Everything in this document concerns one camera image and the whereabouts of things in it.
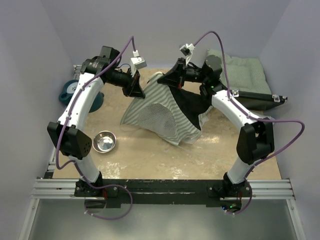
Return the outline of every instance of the sandy floor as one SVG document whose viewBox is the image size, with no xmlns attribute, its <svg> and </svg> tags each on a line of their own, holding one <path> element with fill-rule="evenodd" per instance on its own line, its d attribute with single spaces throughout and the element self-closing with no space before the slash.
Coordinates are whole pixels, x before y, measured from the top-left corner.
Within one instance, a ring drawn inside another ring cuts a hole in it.
<svg viewBox="0 0 320 240">
<path fill-rule="evenodd" d="M 167 69 L 142 69 L 142 88 L 148 77 Z M 199 92 L 199 84 L 186 83 L 184 89 Z M 115 148 L 108 153 L 90 154 L 102 172 L 103 178 L 112 179 L 221 179 L 237 158 L 238 132 L 233 124 L 217 109 L 212 109 L 209 121 L 203 126 L 203 134 L 194 144 L 179 147 L 162 140 L 155 133 L 122 125 L 120 120 L 132 98 L 124 97 L 119 87 L 106 84 L 102 92 L 102 107 L 89 113 L 84 132 L 91 137 L 103 130 L 117 137 Z M 67 160 L 60 155 L 61 163 Z M 63 170 L 55 170 L 54 178 L 78 178 L 71 164 Z M 281 179 L 276 158 L 259 165 L 249 179 Z"/>
</svg>

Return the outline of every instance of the teal object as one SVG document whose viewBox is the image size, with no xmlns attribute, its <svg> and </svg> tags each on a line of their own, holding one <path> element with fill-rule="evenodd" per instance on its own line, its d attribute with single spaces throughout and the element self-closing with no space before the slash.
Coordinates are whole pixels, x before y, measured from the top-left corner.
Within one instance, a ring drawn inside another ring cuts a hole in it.
<svg viewBox="0 0 320 240">
<path fill-rule="evenodd" d="M 78 82 L 79 80 L 76 80 L 76 79 L 70 80 L 63 86 L 62 92 L 59 95 L 59 101 L 63 105 L 68 106 L 68 104 L 70 103 L 71 98 L 74 95 L 76 88 L 78 86 Z M 105 95 L 102 92 L 99 92 L 96 95 L 89 113 L 93 113 L 97 111 L 102 106 L 102 104 L 104 103 L 104 96 Z"/>
</svg>

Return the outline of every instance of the green striped fabric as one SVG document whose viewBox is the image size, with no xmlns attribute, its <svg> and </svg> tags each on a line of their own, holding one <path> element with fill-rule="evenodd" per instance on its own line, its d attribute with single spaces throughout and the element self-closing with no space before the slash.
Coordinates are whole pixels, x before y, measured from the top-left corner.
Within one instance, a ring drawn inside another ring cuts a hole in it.
<svg viewBox="0 0 320 240">
<path fill-rule="evenodd" d="M 153 74 L 144 88 L 145 99 L 134 98 L 125 111 L 120 124 L 133 125 L 155 132 L 173 145 L 183 141 L 194 143 L 202 131 L 197 129 L 178 107 L 167 85 L 158 84 L 162 72 Z M 200 126 L 206 122 L 211 107 L 200 114 Z"/>
</svg>

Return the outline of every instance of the metal bowl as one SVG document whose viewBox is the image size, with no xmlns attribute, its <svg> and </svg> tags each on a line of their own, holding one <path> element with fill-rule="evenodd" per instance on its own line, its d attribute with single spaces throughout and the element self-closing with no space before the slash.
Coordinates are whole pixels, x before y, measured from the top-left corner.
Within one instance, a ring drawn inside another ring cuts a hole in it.
<svg viewBox="0 0 320 240">
<path fill-rule="evenodd" d="M 93 139 L 92 146 L 99 153 L 110 152 L 116 145 L 116 135 L 110 131 L 101 131 Z"/>
</svg>

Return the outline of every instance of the lavender wall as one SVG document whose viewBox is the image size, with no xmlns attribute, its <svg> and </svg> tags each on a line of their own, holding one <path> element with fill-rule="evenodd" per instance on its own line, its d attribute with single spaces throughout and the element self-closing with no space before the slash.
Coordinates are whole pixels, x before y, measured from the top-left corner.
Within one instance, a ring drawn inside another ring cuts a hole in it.
<svg viewBox="0 0 320 240">
<path fill-rule="evenodd" d="M 172 66 L 182 54 L 179 44 L 193 43 L 217 31 L 227 53 L 257 57 L 290 0 L 41 0 L 74 64 L 100 53 L 102 45 L 122 49 L 134 35 L 149 66 Z M 192 59 L 201 63 L 206 38 Z M 128 51 L 123 61 L 132 54 Z"/>
<path fill-rule="evenodd" d="M 309 240 L 320 236 L 319 10 L 318 0 L 291 0 L 260 55 L 271 90 L 289 99 L 272 114 L 278 118 L 298 118 L 306 125 L 301 138 L 277 160 L 282 177 L 291 179 Z M 276 145 L 283 146 L 298 131 L 298 124 L 278 124 Z"/>
<path fill-rule="evenodd" d="M 0 1 L 0 239 L 19 237 L 72 67 L 39 0 Z"/>
</svg>

